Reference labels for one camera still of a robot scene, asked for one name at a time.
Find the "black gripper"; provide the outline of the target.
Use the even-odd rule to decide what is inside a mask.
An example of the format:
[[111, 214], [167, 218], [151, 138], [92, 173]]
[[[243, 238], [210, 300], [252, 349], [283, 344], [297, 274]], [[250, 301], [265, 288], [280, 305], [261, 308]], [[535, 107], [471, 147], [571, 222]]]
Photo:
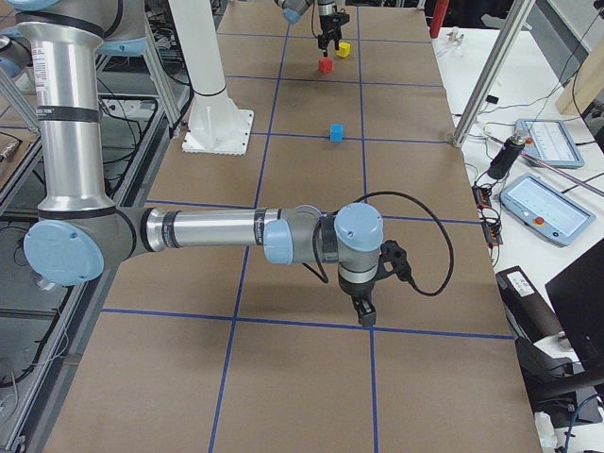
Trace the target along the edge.
[[329, 41], [334, 41], [334, 49], [336, 52], [339, 51], [342, 38], [341, 28], [349, 22], [349, 14], [346, 12], [321, 14], [319, 20], [321, 34], [317, 37], [318, 48], [321, 51], [327, 51]]
[[340, 278], [340, 288], [351, 297], [354, 310], [362, 327], [372, 327], [377, 321], [377, 310], [372, 302], [372, 292], [376, 282], [373, 280], [354, 283]]

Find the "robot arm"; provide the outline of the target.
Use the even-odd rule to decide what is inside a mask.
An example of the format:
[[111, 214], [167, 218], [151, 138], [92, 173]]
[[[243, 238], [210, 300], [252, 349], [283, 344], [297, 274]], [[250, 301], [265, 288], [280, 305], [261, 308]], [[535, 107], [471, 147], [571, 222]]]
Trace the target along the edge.
[[125, 116], [129, 150], [105, 150], [98, 55], [141, 55], [150, 39], [141, 1], [16, 1], [30, 46], [46, 195], [23, 246], [30, 267], [62, 286], [91, 281], [143, 253], [201, 245], [258, 245], [272, 263], [334, 263], [359, 322], [376, 322], [383, 221], [355, 202], [334, 214], [294, 209], [165, 211], [120, 208], [114, 194], [141, 154], [143, 133]]
[[349, 14], [338, 9], [335, 1], [312, 0], [276, 0], [275, 4], [282, 10], [284, 19], [290, 24], [297, 24], [309, 8], [318, 9], [320, 32], [314, 31], [314, 21], [311, 20], [311, 34], [317, 40], [318, 49], [323, 56], [328, 56], [328, 47], [332, 42], [336, 51], [340, 50], [343, 38], [342, 27], [349, 20]]

